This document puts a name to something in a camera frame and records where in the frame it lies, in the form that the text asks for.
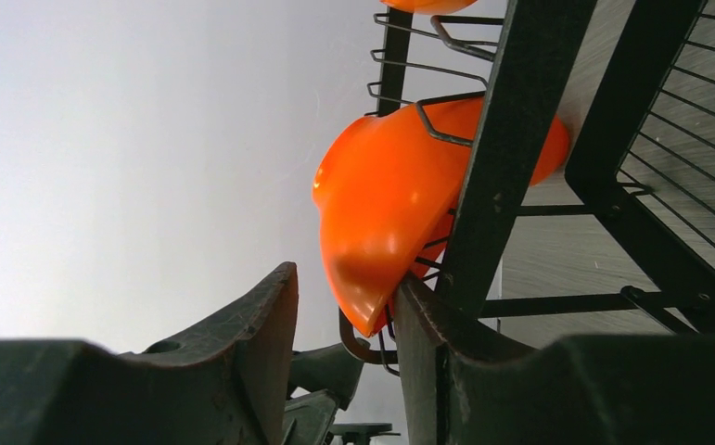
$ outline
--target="orange plastic bowl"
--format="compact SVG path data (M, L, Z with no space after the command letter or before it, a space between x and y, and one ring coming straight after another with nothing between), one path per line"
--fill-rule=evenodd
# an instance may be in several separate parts
M389 7L416 14L451 14L477 0L381 0Z
M482 98L426 106L434 127L473 138ZM555 119L532 184L568 154L567 131ZM415 106L383 118L363 117L326 153L313 180L321 216L320 243L327 280L338 305L364 336L381 329L384 307L407 271L423 276L444 250L433 239L450 233L448 214L458 199L469 148L428 135Z

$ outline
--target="black plastic support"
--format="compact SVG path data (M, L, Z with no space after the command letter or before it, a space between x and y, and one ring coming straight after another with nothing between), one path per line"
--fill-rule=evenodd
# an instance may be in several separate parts
M326 389L338 402L338 407L345 411L357 392L363 365L363 361L352 356L342 343L295 352L288 376L287 399L297 388L308 392Z
M280 443L297 269L140 354L0 341L0 444Z
M338 401L326 390L288 401L284 412L284 438L281 443L283 445L325 443L337 412Z
M407 277L410 443L715 443L715 336L579 336L532 351Z
M437 293L482 302L551 127L595 0L510 1Z

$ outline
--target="black plastic frame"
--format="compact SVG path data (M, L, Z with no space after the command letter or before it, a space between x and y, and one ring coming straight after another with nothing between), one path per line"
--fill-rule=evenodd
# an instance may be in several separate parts
M715 332L714 268L617 181L619 167L704 3L666 0L635 4L565 177L585 205L614 210L598 214L597 220L660 291L679 299L676 306L687 320L698 331L708 333Z
M491 93L436 284L438 294L470 316L479 316L491 288L594 5L570 0L507 6L495 58L499 68L491 72Z

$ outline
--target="wire dish rack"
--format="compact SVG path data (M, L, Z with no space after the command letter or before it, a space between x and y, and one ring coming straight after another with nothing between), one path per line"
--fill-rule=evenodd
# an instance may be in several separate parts
M375 15L385 43L371 52L381 77L368 84L377 99L368 114L412 104L402 96L407 69L484 85L415 102L431 137L472 150L453 230L439 241L443 261L426 263L435 289L411 275L401 283L387 326L396 350L382 332L369 349L339 316L355 357L400 376L411 443L715 439L714 335L573 337L535 351L479 322L639 310L675 334L715 334L715 130L704 131L715 129L714 5L634 3L566 167L581 204L522 205L595 5L510 1L505 19L434 16L434 32L401 11ZM459 40L452 24L501 26L501 38ZM490 78L407 60L413 34L493 63ZM694 80L698 91L684 86ZM424 105L470 95L487 98L473 139L433 128ZM657 288L486 301L516 218L562 215L596 218Z

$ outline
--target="wall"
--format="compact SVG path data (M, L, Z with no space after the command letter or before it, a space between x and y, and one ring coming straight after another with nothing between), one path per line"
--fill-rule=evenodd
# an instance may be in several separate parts
M339 131L375 106L364 85L381 10L0 2L0 337L142 350L296 261L296 347L338 341L310 185ZM487 73L437 42L415 40L412 57ZM479 89L464 87L410 75L407 93ZM404 430L400 385L366 369L341 420Z

